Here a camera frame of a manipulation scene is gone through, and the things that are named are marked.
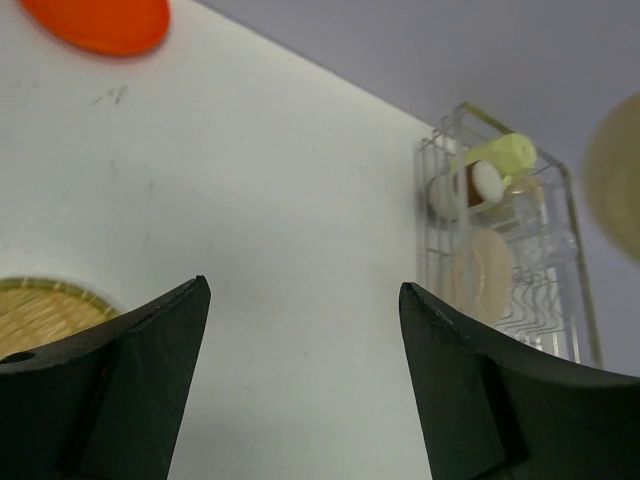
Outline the beige floral plate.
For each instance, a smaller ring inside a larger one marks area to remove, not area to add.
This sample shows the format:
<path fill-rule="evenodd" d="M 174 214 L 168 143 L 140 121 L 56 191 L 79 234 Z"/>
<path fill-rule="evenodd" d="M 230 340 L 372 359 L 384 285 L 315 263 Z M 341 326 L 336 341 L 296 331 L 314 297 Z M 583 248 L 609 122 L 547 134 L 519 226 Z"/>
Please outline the beige floral plate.
<path fill-rule="evenodd" d="M 630 259 L 639 260 L 639 94 L 599 122 L 583 157 L 583 191 L 594 221 Z"/>

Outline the yellow woven pattern plate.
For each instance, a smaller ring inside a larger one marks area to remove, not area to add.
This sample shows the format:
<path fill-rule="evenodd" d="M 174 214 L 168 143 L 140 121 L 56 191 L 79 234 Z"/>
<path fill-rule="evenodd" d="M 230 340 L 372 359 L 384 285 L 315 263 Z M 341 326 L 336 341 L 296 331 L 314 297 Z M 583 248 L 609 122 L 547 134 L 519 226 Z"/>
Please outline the yellow woven pattern plate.
<path fill-rule="evenodd" d="M 110 321 L 120 311 L 96 292 L 46 277 L 1 280 L 1 357 L 39 348 Z"/>

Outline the pale green mug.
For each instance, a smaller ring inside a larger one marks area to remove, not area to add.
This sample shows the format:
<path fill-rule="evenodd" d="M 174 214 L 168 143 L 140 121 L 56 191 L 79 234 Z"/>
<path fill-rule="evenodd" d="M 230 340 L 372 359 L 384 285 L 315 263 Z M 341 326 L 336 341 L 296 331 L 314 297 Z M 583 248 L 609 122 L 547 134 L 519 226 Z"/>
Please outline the pale green mug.
<path fill-rule="evenodd" d="M 515 178 L 530 173 L 536 164 L 537 150 L 533 142 L 519 133 L 502 135 L 463 152 L 465 165 L 486 161 L 493 165 L 505 187 Z"/>

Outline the clear plastic cup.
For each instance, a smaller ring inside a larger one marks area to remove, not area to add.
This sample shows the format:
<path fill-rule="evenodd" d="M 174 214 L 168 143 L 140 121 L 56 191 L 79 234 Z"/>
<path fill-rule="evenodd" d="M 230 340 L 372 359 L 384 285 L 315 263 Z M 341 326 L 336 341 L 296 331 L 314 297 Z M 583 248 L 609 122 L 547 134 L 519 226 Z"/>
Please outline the clear plastic cup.
<path fill-rule="evenodd" d="M 507 195 L 484 212 L 488 224 L 502 234 L 537 234 L 543 225 L 540 204 L 528 193 Z"/>

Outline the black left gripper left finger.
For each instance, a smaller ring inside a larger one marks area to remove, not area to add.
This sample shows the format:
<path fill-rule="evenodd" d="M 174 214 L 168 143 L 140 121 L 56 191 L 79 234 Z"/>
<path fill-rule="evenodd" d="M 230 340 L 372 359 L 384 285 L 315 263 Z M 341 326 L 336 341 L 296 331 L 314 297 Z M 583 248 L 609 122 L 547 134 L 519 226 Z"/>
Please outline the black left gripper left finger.
<path fill-rule="evenodd" d="M 165 479 L 209 313 L 197 276 L 1 361 L 4 479 Z"/>

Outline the wire dish rack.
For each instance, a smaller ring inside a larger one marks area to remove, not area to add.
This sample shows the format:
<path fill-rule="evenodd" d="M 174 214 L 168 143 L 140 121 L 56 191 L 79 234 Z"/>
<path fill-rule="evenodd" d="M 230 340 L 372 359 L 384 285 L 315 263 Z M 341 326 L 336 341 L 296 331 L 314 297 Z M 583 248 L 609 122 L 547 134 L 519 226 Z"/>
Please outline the wire dish rack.
<path fill-rule="evenodd" d="M 603 364 L 568 167 L 471 103 L 415 159 L 419 280 L 542 352 Z"/>

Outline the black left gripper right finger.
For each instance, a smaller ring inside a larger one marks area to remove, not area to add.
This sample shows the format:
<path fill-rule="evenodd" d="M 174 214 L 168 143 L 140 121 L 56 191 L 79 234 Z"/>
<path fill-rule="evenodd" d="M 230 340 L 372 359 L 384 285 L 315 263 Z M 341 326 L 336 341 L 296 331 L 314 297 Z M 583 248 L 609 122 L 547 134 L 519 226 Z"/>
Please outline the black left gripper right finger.
<path fill-rule="evenodd" d="M 435 479 L 635 479 L 639 381 L 529 347 L 414 283 L 399 317 Z"/>

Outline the beige plate black spot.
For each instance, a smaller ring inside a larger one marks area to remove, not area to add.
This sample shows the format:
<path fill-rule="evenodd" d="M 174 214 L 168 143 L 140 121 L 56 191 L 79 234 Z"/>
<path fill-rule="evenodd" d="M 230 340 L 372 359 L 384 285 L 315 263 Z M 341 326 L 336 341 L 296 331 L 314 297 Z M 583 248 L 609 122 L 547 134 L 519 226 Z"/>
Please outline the beige plate black spot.
<path fill-rule="evenodd" d="M 460 312 L 490 325 L 510 301 L 513 258 L 503 237 L 490 229 L 476 229 L 470 250 L 459 248 L 444 271 L 441 298 Z"/>

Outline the orange plastic plate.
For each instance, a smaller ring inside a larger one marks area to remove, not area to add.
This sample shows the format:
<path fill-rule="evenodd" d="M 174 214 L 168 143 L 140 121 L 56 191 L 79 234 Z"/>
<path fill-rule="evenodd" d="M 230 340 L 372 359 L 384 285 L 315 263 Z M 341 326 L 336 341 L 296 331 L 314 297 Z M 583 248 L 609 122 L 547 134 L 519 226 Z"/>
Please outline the orange plastic plate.
<path fill-rule="evenodd" d="M 21 0 L 24 11 L 57 39 L 90 53 L 144 55 L 168 35 L 167 0 Z"/>

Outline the metal tumbler cup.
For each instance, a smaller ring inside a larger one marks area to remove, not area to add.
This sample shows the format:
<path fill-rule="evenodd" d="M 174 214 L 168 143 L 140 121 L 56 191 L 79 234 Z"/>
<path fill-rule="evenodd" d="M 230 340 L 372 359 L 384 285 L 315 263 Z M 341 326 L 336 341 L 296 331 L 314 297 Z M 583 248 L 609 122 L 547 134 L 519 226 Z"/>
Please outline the metal tumbler cup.
<path fill-rule="evenodd" d="M 428 206 L 437 218 L 456 221 L 468 212 L 477 213 L 501 202 L 510 181 L 491 163 L 476 161 L 463 170 L 432 179 L 427 191 Z"/>

